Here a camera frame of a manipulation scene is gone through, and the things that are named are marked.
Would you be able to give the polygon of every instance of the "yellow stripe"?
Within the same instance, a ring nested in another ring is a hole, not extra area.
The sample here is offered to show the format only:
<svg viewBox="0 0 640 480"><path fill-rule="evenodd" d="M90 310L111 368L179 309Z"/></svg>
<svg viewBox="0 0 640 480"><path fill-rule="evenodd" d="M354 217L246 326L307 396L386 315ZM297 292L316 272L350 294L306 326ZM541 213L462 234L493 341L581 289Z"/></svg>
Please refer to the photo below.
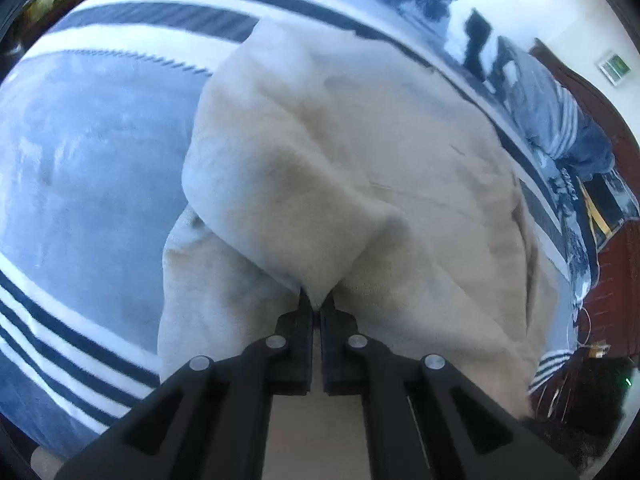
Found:
<svg viewBox="0 0 640 480"><path fill-rule="evenodd" d="M589 210L589 216L593 218L598 228L607 237L607 239L610 238L611 229L609 228L609 225L605 222L605 219L602 217L602 215L598 211L598 208L593 203L593 200L591 200L591 197L589 196L589 193L587 192L587 190L584 189L584 187L582 186L582 183L580 183L580 188L582 189L582 194L584 195L584 199L587 202L587 209Z"/></svg>

